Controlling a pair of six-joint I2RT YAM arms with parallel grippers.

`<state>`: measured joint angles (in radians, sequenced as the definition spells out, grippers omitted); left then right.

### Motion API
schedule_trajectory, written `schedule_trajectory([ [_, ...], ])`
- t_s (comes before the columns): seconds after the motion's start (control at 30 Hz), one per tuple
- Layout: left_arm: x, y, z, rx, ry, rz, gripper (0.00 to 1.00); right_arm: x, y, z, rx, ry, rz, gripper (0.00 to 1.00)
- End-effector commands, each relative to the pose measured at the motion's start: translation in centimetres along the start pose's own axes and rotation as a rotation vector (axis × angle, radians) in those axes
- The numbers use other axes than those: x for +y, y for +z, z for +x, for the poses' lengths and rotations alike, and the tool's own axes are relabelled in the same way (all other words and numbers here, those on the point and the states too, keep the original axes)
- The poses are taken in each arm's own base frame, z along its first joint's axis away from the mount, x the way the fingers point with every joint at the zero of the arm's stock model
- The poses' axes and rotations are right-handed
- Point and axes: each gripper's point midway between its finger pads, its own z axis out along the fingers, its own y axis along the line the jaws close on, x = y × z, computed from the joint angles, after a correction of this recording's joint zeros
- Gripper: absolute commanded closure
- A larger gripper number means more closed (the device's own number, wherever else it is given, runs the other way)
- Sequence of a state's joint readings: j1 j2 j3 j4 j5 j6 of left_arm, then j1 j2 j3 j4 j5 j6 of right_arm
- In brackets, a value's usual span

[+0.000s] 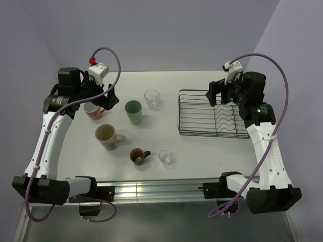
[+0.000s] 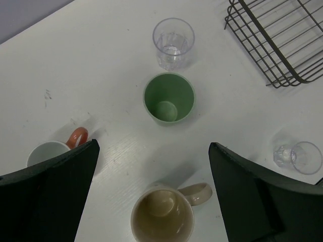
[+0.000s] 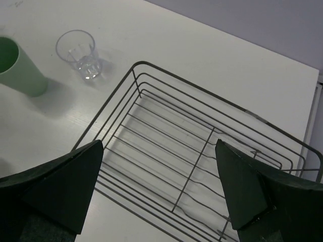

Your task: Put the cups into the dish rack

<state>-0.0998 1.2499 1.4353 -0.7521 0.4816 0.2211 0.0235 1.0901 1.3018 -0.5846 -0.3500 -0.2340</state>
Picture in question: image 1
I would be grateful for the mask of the pink mug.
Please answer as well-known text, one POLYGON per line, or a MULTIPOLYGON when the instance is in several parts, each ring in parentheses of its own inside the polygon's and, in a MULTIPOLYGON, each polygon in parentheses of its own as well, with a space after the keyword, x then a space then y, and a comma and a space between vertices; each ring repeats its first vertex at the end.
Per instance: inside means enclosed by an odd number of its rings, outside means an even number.
POLYGON ((102 114, 105 112, 105 109, 93 104, 92 102, 86 102, 83 105, 84 112, 92 119, 99 120, 101 119, 102 114))

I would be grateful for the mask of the green plastic cup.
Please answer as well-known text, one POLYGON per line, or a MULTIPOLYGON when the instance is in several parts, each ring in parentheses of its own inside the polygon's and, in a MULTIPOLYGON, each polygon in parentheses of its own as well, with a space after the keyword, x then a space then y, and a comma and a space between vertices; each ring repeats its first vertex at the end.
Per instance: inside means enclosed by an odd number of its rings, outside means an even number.
POLYGON ((128 101, 125 105, 125 112, 133 125, 138 125, 142 121, 142 105, 137 100, 128 101))

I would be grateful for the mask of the cream floral mug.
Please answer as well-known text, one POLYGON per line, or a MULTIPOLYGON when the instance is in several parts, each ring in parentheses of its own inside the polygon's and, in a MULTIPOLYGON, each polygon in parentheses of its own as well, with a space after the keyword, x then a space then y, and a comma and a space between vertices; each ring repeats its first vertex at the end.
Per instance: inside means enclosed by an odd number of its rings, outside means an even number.
POLYGON ((117 134, 115 127, 109 124, 103 124, 97 127, 95 137, 108 151, 115 150, 119 143, 125 142, 126 140, 125 136, 117 134))

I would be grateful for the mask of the dark brown mug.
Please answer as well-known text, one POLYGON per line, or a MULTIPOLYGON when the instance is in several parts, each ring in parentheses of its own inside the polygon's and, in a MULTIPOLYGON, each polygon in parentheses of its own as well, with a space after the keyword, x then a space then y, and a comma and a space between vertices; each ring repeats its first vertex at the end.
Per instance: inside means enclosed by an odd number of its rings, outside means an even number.
POLYGON ((150 151, 144 151, 140 148, 135 148, 130 152, 130 160, 134 165, 140 166, 144 163, 144 159, 151 154, 150 151))

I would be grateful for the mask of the small clear glass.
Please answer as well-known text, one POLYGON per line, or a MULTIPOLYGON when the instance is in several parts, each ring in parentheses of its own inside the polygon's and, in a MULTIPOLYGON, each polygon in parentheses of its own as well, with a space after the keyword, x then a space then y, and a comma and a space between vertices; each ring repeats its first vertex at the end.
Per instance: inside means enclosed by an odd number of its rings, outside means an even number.
POLYGON ((159 160, 160 160, 162 165, 171 164, 172 156, 171 156, 171 152, 169 150, 160 151, 158 157, 159 157, 159 160))

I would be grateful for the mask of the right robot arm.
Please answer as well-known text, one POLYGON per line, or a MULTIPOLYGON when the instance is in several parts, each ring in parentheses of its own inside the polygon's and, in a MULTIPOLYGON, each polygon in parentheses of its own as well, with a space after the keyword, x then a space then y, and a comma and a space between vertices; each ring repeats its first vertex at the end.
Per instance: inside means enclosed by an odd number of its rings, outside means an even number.
POLYGON ((293 186, 287 175, 279 144, 273 108, 264 102, 266 76, 258 72, 240 72, 230 82, 225 79, 212 81, 206 97, 210 105, 233 103, 252 140, 257 159, 259 183, 239 172, 224 172, 220 177, 219 193, 225 197, 235 192, 246 199, 251 213, 281 212, 290 209, 301 197, 301 189, 293 186))

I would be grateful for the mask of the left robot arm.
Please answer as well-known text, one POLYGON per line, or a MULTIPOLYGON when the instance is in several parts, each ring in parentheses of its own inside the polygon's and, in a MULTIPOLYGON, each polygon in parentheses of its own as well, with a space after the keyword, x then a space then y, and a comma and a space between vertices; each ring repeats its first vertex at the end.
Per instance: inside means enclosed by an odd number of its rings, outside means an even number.
POLYGON ((80 107, 80 100, 106 110, 112 109, 119 99, 114 90, 103 94, 103 78, 108 66, 95 64, 82 71, 79 68, 61 68, 59 82, 44 100, 42 128, 32 159, 22 176, 13 178, 13 188, 26 203, 63 205, 70 197, 81 196, 93 201, 98 196, 94 177, 77 176, 70 180, 58 180, 58 162, 66 133, 80 107))

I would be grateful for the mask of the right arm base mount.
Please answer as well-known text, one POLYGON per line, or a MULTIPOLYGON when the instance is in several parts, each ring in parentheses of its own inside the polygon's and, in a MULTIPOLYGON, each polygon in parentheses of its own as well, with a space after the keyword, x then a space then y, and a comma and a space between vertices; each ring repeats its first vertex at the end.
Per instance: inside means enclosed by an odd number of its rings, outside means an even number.
POLYGON ((231 191, 227 188, 222 188, 220 182, 215 183, 203 183, 201 186, 197 187, 203 191, 205 199, 224 199, 224 198, 234 198, 236 192, 231 191))

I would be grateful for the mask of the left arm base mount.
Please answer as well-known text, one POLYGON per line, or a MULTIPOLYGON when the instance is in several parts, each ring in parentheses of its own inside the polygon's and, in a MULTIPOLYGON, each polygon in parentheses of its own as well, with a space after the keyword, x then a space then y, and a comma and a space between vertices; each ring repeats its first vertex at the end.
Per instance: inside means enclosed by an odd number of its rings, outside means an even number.
POLYGON ((94 194, 80 194, 74 197, 70 197, 68 199, 68 203, 78 203, 79 204, 79 214, 83 218, 98 216, 100 212, 102 212, 103 203, 110 204, 113 207, 113 213, 108 218, 108 220, 112 219, 116 213, 117 208, 113 204, 115 195, 115 187, 107 186, 107 187, 97 187, 94 194), (90 202, 99 202, 99 205, 81 205, 81 203, 90 203, 90 202))

